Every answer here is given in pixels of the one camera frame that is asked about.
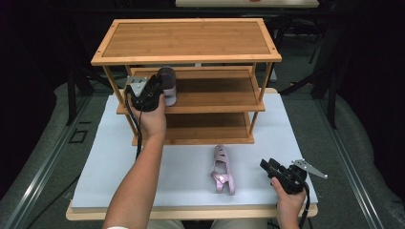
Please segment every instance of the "white table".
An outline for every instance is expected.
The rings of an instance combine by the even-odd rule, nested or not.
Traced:
[[[151,219],[274,218],[277,195],[270,186],[261,159],[275,158],[288,167],[302,158],[283,101],[265,94],[266,111],[258,116],[254,144],[225,145],[236,193],[216,193],[213,170],[215,145],[164,146],[159,187]],[[110,96],[98,126],[75,196],[68,208],[70,220],[104,219],[111,198],[135,159],[132,131],[122,115],[116,115],[117,98]],[[318,201],[307,179],[311,207]]]

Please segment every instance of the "gray floor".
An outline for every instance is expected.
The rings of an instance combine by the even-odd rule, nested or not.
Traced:
[[[280,50],[283,62],[275,67],[277,82],[270,87],[281,91],[311,73],[312,38],[286,37]],[[0,228],[100,228],[102,221],[68,221],[65,217],[110,93],[97,82],[94,86],[94,96],[78,95],[79,114],[72,128],[65,126],[66,85],[55,90],[58,100],[52,120],[1,200]],[[332,130],[325,119],[324,102],[311,99],[310,89],[307,85],[283,96],[283,101],[303,157],[329,175],[327,180],[312,178],[319,197],[313,228],[405,228],[402,204],[373,166],[373,149],[357,117],[338,97],[337,130]],[[35,184],[42,186],[27,192]]]

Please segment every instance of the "wire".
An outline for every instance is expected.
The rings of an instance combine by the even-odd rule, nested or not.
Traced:
[[[30,222],[27,229],[32,228],[36,221],[42,217],[42,215],[63,195],[70,189],[75,182],[80,178],[81,173],[59,194],[56,198],[54,198],[36,217]]]
[[[310,220],[310,218],[308,218],[308,223],[309,223],[309,228],[310,228],[310,229],[313,229],[312,220]]]
[[[271,219],[267,222],[267,225],[271,226],[272,228],[280,229],[280,226],[275,224]]]
[[[305,220],[307,219],[307,215],[308,215],[308,211],[309,211],[309,205],[310,205],[309,187],[308,187],[308,184],[305,181],[303,181],[300,176],[298,176],[294,171],[291,171],[291,172],[295,174],[295,176],[299,179],[300,183],[304,184],[304,188],[305,188],[305,191],[307,193],[307,203],[305,205],[304,212],[301,215],[301,219],[300,219],[300,222],[298,224],[299,228],[303,228]]]
[[[135,123],[135,126],[137,127],[137,130],[138,130],[138,147],[137,147],[137,155],[136,155],[136,157],[135,157],[135,159],[137,159],[138,156],[139,156],[139,154],[140,154],[140,148],[141,148],[141,146],[142,146],[142,131],[141,131],[141,129],[140,129],[140,117],[139,117],[139,123],[138,123],[137,120],[135,119],[134,114],[133,114],[132,111],[131,111],[130,106],[129,106],[129,102],[128,102],[128,93],[129,93],[129,90],[130,90],[130,87],[127,86],[127,87],[125,88],[125,106],[127,107],[128,113],[129,113],[129,115],[131,116],[131,119],[132,119],[132,121]]]

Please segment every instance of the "hand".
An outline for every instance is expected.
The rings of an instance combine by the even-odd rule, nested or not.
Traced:
[[[166,133],[166,116],[164,114],[164,109],[166,107],[166,102],[164,100],[164,95],[161,94],[159,98],[159,106],[155,111],[143,112],[141,113],[132,105],[131,99],[128,99],[131,111],[139,123],[142,130],[144,130],[149,137],[153,135],[165,135]]]
[[[283,229],[298,228],[298,215],[307,195],[305,189],[298,194],[289,195],[284,191],[283,186],[276,177],[273,177],[271,181],[279,198],[277,219],[280,227]]]

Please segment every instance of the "dark background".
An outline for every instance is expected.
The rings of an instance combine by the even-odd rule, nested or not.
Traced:
[[[330,1],[320,9],[284,10],[289,17],[334,15]],[[405,199],[401,184],[405,162],[405,4],[402,0],[336,1],[351,32],[350,49],[339,61],[340,94],[353,108],[369,135],[374,164],[388,186]],[[99,69],[90,60],[115,18],[236,17],[252,10],[183,10],[174,1],[3,1],[0,6],[1,197],[24,166],[53,113],[53,90],[72,79],[91,95],[89,77]],[[254,10],[271,16],[277,9]],[[339,17],[333,17],[339,23]],[[325,45],[323,50],[335,50]],[[319,63],[331,52],[321,52]]]

